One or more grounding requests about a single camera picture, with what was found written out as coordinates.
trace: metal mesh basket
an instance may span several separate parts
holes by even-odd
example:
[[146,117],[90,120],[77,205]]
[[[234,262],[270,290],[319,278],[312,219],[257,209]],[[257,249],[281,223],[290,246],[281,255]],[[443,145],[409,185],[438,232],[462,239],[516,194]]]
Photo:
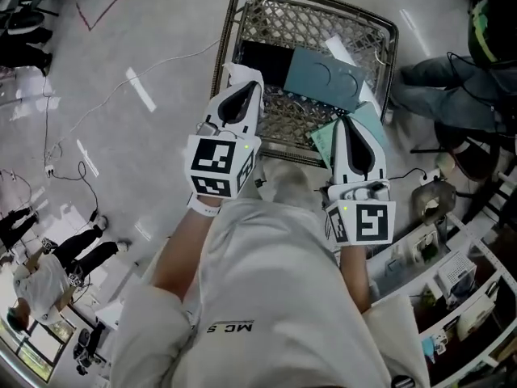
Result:
[[[238,3],[230,0],[211,96],[221,88],[223,63],[241,62],[245,40],[289,49],[300,46],[331,56],[325,41],[339,36],[356,65],[365,71],[365,82],[383,108],[384,118],[397,51],[398,31],[393,23],[337,0],[245,0],[241,7]],[[235,32],[229,58],[230,35]],[[261,152],[323,167],[310,134],[344,111],[272,85],[265,87],[264,106],[257,131],[263,140]]]

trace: window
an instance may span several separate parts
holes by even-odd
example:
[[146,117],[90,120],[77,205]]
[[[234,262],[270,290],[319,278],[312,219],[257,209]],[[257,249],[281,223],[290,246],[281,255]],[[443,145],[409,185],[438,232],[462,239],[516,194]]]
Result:
[[65,320],[49,327],[31,318],[26,335],[14,332],[0,318],[0,337],[22,362],[48,382],[75,328]]

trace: white cube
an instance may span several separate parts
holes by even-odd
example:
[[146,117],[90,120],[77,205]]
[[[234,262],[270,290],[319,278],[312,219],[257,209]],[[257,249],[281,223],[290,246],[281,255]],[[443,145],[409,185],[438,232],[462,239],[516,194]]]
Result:
[[200,196],[237,198],[255,166],[260,138],[188,138],[185,175]]
[[393,241],[395,201],[337,200],[325,209],[338,244],[386,244]]

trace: red line on floor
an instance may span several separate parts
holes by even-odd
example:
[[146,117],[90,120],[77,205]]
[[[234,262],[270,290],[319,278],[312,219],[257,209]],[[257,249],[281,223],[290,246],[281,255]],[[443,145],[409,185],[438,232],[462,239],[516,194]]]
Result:
[[86,27],[88,27],[88,31],[91,32],[93,30],[93,28],[95,26],[97,26],[97,23],[100,22],[100,20],[106,15],[106,13],[115,5],[115,3],[117,3],[119,0],[113,0],[109,5],[108,7],[106,8],[105,11],[103,11],[101,13],[101,15],[99,16],[99,18],[97,20],[95,20],[94,22],[94,25],[93,26],[90,26],[90,24],[88,23],[88,20],[86,19],[86,16],[82,13],[81,11],[81,7],[79,6],[79,2],[78,0],[74,0],[75,1],[75,6],[78,8],[78,12],[79,12],[79,16],[81,16],[81,19],[83,21],[83,23],[86,25]]

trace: white wristband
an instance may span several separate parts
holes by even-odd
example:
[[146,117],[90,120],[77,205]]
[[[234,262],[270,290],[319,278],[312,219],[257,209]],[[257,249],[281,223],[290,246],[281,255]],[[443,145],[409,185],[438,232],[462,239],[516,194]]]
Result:
[[209,205],[202,203],[194,194],[191,195],[187,207],[206,217],[215,217],[219,214],[219,210],[221,210],[221,207],[210,207]]

